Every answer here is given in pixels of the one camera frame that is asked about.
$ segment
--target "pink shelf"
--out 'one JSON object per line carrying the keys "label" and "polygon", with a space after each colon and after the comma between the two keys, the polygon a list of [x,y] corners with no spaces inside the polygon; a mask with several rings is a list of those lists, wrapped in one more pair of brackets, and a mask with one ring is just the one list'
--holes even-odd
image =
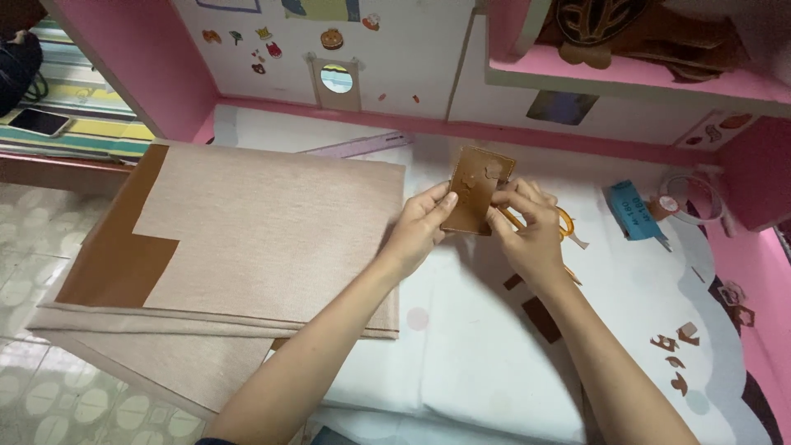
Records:
{"label": "pink shelf", "polygon": [[508,54],[503,32],[491,18],[486,83],[531,89],[554,89],[647,101],[705,104],[712,108],[791,117],[791,88],[771,76],[749,70],[723,74],[697,84],[674,82],[666,67],[613,57],[606,70],[569,65],[557,48],[534,45],[524,56]]}

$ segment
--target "hand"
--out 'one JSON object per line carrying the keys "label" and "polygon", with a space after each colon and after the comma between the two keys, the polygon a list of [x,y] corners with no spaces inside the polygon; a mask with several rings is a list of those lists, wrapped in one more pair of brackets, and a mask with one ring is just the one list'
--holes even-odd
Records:
{"label": "hand", "polygon": [[495,206],[511,207],[524,216],[525,228],[514,231],[500,211],[490,207],[486,220],[502,242],[511,267],[540,293],[558,280],[568,280],[563,268],[558,231],[558,198],[544,193],[535,181],[510,181],[492,195]]}
{"label": "hand", "polygon": [[442,224],[459,200],[455,192],[448,193],[450,182],[445,181],[412,196],[404,204],[387,244],[378,260],[395,268],[398,280],[417,270],[429,256],[431,249],[445,239]]}

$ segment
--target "white wall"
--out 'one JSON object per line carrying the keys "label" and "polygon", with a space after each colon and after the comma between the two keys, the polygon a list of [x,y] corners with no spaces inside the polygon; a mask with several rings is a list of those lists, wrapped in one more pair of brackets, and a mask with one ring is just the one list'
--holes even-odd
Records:
{"label": "white wall", "polygon": [[485,58],[486,17],[475,16],[459,86],[453,98],[451,121],[482,122],[670,145],[710,111],[708,107],[674,106],[600,97],[577,126],[534,120],[526,117],[526,114],[538,90],[486,85],[483,78]]}
{"label": "white wall", "polygon": [[[361,17],[379,14],[379,31],[359,22],[286,19],[279,0],[260,0],[261,14],[212,10],[195,0],[173,3],[222,94],[315,104],[302,58],[312,51],[325,59],[360,59],[365,65],[360,73],[364,111],[442,119],[475,0],[360,0]],[[266,41],[255,33],[264,26],[273,35]],[[337,51],[321,46],[320,35],[329,28],[343,35]],[[217,31],[222,44],[208,44],[204,29]],[[240,32],[244,39],[235,46],[229,31]],[[265,44],[270,42],[282,50],[280,59],[269,56]],[[251,55],[256,48],[266,59],[263,75],[251,68],[258,63]],[[382,93],[387,97],[378,101]]]}

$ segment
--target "smartphone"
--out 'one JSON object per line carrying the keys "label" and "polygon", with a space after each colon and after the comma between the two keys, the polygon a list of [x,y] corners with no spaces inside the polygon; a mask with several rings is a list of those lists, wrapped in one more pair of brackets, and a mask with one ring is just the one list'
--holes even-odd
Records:
{"label": "smartphone", "polygon": [[71,118],[53,112],[43,112],[35,108],[25,108],[11,122],[9,127],[54,138],[59,135]]}

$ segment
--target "black bag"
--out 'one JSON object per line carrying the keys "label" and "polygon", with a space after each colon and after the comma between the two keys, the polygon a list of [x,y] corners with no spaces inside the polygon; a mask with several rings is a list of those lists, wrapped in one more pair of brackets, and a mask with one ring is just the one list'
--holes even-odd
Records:
{"label": "black bag", "polygon": [[41,45],[36,34],[26,33],[21,44],[0,43],[0,117],[19,104],[31,84],[34,91],[28,95],[28,99],[38,101],[47,95],[47,83],[44,82],[42,92],[34,82],[42,60]]}

